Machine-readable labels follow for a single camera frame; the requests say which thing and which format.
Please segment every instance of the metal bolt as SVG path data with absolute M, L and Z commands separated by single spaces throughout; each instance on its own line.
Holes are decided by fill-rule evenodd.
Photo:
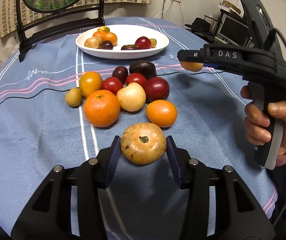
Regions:
M 233 167 L 232 166 L 225 166 L 225 168 L 224 168 L 228 173 L 229 172 L 232 172 L 234 169 L 233 169 Z
M 91 159 L 89 159 L 89 164 L 91 164 L 91 165 L 95 165 L 95 164 L 97 164 L 99 161 L 98 161 L 98 159 L 97 158 L 91 158 Z
M 61 166 L 61 165 L 56 165 L 56 166 L 53 168 L 53 170 L 54 170 L 55 172 L 60 172 L 60 171 L 62 170 L 62 166 Z
M 198 164 L 198 160 L 197 160 L 197 159 L 190 159 L 190 160 L 188 161 L 188 163 L 189 163 L 190 165 L 195 166 L 195 165 Z

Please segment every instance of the black avocado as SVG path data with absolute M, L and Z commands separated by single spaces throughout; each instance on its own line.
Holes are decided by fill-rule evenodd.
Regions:
M 156 77 L 156 68 L 152 62 L 138 60 L 130 65 L 130 73 L 141 73 L 146 79 Z

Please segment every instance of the oval white plate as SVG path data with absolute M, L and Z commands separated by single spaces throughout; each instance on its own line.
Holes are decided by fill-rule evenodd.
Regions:
M 88 30 L 79 35 L 75 42 L 76 45 L 85 53 L 108 59 L 137 59 L 155 55 L 161 52 L 169 45 L 169 39 L 163 33 L 143 26 L 137 25 L 108 25 L 110 31 L 117 36 L 117 44 L 112 50 L 110 49 L 92 49 L 84 46 L 85 41 L 92 37 L 98 30 L 98 27 Z M 149 39 L 156 39 L 157 44 L 153 49 L 140 49 L 140 50 L 121 50 L 122 46 L 134 44 L 135 41 L 142 36 Z

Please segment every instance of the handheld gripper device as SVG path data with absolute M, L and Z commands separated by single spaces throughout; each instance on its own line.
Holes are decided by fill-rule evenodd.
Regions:
M 215 69 L 243 76 L 249 81 L 254 105 L 270 118 L 266 128 L 271 140 L 255 147 L 255 160 L 273 170 L 284 132 L 284 122 L 270 116 L 271 102 L 286 101 L 286 61 L 276 31 L 259 0 L 241 0 L 244 17 L 255 48 L 230 44 L 205 44 L 201 50 L 181 50 L 177 57 L 182 62 L 213 63 Z

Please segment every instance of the finger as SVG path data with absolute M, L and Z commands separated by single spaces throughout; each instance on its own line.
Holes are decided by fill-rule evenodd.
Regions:
M 242 97 L 242 98 L 245 98 L 245 99 L 252 99 L 252 98 L 251 98 L 251 92 L 250 92 L 250 90 L 249 90 L 249 87 L 248 87 L 248 86 L 244 86 L 244 87 L 242 87 L 242 88 L 241 88 L 241 92 L 240 92 L 240 94 L 241 94 L 241 97 Z
M 245 131 L 246 139 L 254 145 L 264 145 L 264 142 L 255 139 L 252 135 L 250 135 L 247 131 Z
M 269 142 L 271 139 L 271 134 L 256 124 L 253 124 L 247 117 L 244 119 L 244 125 L 246 131 L 253 136 L 256 140 L 262 142 Z
M 268 112 L 271 116 L 282 119 L 286 126 L 286 101 L 268 104 Z
M 245 114 L 247 118 L 254 124 L 268 127 L 270 125 L 270 119 L 262 111 L 253 104 L 249 103 L 245 106 Z

